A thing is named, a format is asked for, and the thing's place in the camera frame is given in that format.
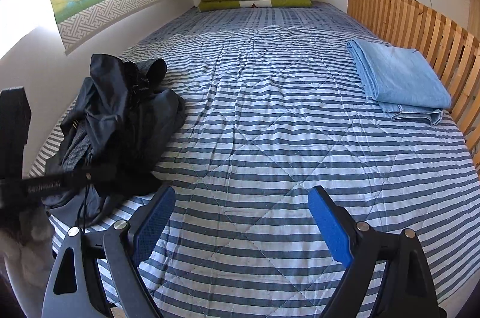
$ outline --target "dark clothing pile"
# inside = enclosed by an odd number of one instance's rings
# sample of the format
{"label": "dark clothing pile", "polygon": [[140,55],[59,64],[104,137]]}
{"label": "dark clothing pile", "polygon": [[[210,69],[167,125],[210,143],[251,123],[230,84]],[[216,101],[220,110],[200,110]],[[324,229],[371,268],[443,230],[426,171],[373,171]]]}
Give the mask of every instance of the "dark clothing pile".
{"label": "dark clothing pile", "polygon": [[162,59],[133,63],[92,55],[90,77],[61,123],[64,140],[45,171],[110,164],[118,172],[114,181],[44,198],[47,210],[67,226],[96,224],[127,197],[162,184],[150,171],[185,121],[183,99],[160,86],[166,71]]}

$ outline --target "bed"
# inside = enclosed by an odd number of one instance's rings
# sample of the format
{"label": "bed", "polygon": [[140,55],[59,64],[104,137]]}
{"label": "bed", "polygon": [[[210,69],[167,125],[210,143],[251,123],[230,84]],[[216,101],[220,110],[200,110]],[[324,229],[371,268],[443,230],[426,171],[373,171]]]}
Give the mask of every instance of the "bed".
{"label": "bed", "polygon": [[[435,127],[393,122],[366,101],[346,50],[354,37],[377,39],[325,3],[192,9],[122,55],[164,58],[165,84],[187,106],[155,168],[177,205],[139,267],[166,318],[318,316],[343,273],[308,210],[318,184],[356,221],[414,229],[440,302],[480,267],[479,179],[463,134],[449,114]],[[61,140],[57,125],[31,176]],[[126,201],[94,228],[147,200]],[[52,222],[58,249],[68,228]],[[362,317],[381,275],[378,265]]]}

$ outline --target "wooden bed frame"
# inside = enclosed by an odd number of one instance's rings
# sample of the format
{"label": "wooden bed frame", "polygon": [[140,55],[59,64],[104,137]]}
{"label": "wooden bed frame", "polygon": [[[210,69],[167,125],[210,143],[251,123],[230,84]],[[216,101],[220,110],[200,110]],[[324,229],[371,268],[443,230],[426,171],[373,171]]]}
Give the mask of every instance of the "wooden bed frame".
{"label": "wooden bed frame", "polygon": [[480,47],[472,34],[416,0],[349,0],[347,13],[394,46],[416,48],[452,95],[450,114],[479,170]]}

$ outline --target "patterned scroll border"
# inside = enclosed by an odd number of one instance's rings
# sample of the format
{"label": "patterned scroll border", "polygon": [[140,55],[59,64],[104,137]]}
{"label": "patterned scroll border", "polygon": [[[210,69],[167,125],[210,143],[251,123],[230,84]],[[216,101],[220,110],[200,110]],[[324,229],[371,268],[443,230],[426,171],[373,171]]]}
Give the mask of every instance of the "patterned scroll border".
{"label": "patterned scroll border", "polygon": [[66,53],[114,22],[159,0],[104,0],[59,23]]}

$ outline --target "metal pin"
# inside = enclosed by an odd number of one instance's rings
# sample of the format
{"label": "metal pin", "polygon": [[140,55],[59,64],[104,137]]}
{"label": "metal pin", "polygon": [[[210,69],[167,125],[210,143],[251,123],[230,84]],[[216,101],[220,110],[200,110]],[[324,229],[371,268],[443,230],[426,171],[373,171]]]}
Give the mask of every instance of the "metal pin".
{"label": "metal pin", "polygon": [[366,232],[368,231],[368,229],[370,229],[370,225],[366,222],[361,221],[357,223],[357,229],[359,229],[359,231],[361,232]]}
{"label": "metal pin", "polygon": [[403,232],[408,238],[414,238],[416,235],[412,229],[405,229]]}
{"label": "metal pin", "polygon": [[69,229],[69,231],[68,231],[68,235],[69,235],[70,237],[75,237],[78,233],[80,233],[80,229],[79,229],[77,226],[72,227],[72,228]]}
{"label": "metal pin", "polygon": [[123,219],[120,219],[119,221],[116,221],[113,224],[113,228],[115,230],[121,230],[121,229],[124,229],[125,227],[127,227],[127,221]]}

